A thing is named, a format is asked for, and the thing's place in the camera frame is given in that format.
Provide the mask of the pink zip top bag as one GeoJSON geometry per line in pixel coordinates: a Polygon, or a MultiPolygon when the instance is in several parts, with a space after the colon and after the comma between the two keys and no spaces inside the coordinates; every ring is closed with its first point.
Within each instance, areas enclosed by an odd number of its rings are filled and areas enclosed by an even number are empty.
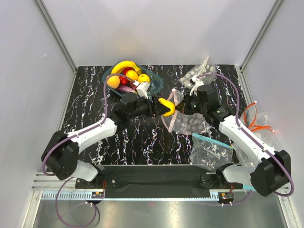
{"type": "Polygon", "coordinates": [[[170,116],[162,116],[161,120],[168,132],[192,135],[208,133],[211,126],[206,122],[202,114],[185,115],[175,111],[170,116]]]}

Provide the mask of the orange peach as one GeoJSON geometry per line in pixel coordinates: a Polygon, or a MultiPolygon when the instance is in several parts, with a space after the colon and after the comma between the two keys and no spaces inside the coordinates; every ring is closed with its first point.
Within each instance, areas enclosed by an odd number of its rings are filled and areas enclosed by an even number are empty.
{"type": "Polygon", "coordinates": [[[120,78],[117,75],[109,76],[106,83],[110,88],[117,89],[120,85],[120,78]]]}

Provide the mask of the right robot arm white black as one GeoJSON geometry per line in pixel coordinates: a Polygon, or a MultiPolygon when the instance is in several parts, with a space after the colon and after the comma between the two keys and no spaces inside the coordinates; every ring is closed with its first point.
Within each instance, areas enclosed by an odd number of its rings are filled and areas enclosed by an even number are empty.
{"type": "Polygon", "coordinates": [[[253,167],[228,163],[216,169],[216,184],[220,188],[240,183],[252,186],[264,197],[272,193],[286,197],[293,194],[295,186],[289,153],[277,151],[254,135],[240,122],[235,112],[220,105],[211,85],[201,85],[194,93],[187,93],[176,105],[176,110],[185,115],[203,115],[209,125],[230,138],[253,163],[253,167]],[[289,193],[278,192],[286,184],[290,184],[289,193]]]}

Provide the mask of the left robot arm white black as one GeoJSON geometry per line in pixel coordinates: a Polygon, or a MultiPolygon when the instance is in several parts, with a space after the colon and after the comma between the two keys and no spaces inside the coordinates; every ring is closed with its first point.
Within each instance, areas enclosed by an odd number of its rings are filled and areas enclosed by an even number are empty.
{"type": "Polygon", "coordinates": [[[169,116],[174,112],[175,104],[164,98],[153,96],[146,99],[126,93],[103,120],[75,132],[55,132],[41,156],[42,168],[49,169],[51,175],[59,180],[83,179],[90,187],[98,188],[103,181],[101,169],[79,160],[79,154],[98,141],[124,130],[133,118],[169,116]]]}

